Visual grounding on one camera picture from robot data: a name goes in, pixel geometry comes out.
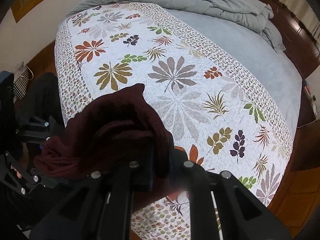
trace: maroon cloth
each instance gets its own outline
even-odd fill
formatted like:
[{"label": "maroon cloth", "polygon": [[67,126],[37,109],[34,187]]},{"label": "maroon cloth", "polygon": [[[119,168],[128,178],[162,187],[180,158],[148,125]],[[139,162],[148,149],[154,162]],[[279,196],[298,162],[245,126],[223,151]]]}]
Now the maroon cloth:
[{"label": "maroon cloth", "polygon": [[143,91],[144,84],[135,84],[92,101],[68,121],[64,136],[44,144],[35,167],[52,178],[79,179],[93,171],[111,171],[152,143],[156,174],[165,177],[170,133]]}]

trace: dark wood headboard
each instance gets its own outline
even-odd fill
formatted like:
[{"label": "dark wood headboard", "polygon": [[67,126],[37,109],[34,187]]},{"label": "dark wood headboard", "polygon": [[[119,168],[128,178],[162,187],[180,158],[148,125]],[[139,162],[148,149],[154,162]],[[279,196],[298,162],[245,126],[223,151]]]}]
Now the dark wood headboard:
[{"label": "dark wood headboard", "polygon": [[284,53],[296,66],[302,78],[307,78],[320,65],[320,53],[314,39],[279,0],[260,1],[271,5],[275,16],[270,21],[282,35],[286,47]]}]

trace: floral quilt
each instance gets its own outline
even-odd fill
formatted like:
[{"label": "floral quilt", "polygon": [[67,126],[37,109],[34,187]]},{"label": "floral quilt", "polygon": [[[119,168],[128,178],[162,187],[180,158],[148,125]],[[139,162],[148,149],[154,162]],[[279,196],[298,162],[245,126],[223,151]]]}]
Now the floral quilt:
[{"label": "floral quilt", "polygon": [[[259,81],[205,36],[158,5],[116,3],[66,19],[55,54],[65,123],[93,99],[143,83],[177,148],[207,171],[231,171],[270,203],[291,135]],[[132,229],[142,239],[189,239],[187,193],[136,212]]]}]

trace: beige curtain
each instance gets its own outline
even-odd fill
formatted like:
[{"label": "beige curtain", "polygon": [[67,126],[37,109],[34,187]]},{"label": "beige curtain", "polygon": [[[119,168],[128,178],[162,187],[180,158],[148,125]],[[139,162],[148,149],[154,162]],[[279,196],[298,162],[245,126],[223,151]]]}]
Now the beige curtain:
[{"label": "beige curtain", "polygon": [[292,11],[316,39],[320,48],[320,22],[306,0],[279,0]]}]

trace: white wall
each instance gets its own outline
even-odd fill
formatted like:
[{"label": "white wall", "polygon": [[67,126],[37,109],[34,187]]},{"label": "white wall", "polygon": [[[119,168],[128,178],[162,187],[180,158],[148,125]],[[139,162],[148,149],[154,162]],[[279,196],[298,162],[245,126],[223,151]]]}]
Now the white wall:
[{"label": "white wall", "polygon": [[82,0],[44,0],[18,23],[11,9],[0,24],[0,71],[14,72],[51,43],[57,26]]},{"label": "white wall", "polygon": [[320,66],[306,78],[310,90],[316,96],[318,118],[320,118]]}]

